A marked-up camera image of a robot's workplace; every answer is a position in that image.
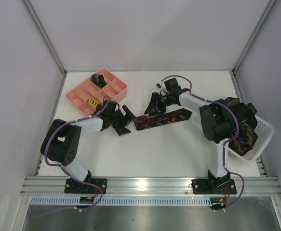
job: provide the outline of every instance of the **gray wall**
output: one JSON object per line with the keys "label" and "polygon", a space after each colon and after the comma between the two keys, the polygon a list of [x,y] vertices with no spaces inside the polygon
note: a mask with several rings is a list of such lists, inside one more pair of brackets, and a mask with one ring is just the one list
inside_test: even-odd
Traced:
{"label": "gray wall", "polygon": [[34,174],[62,76],[20,0],[0,0],[0,197],[10,226],[26,175]]}
{"label": "gray wall", "polygon": [[268,0],[32,0],[67,70],[232,68]]}
{"label": "gray wall", "polygon": [[271,123],[275,134],[264,159],[271,176],[281,182],[281,0],[239,69],[239,81],[247,101]]}

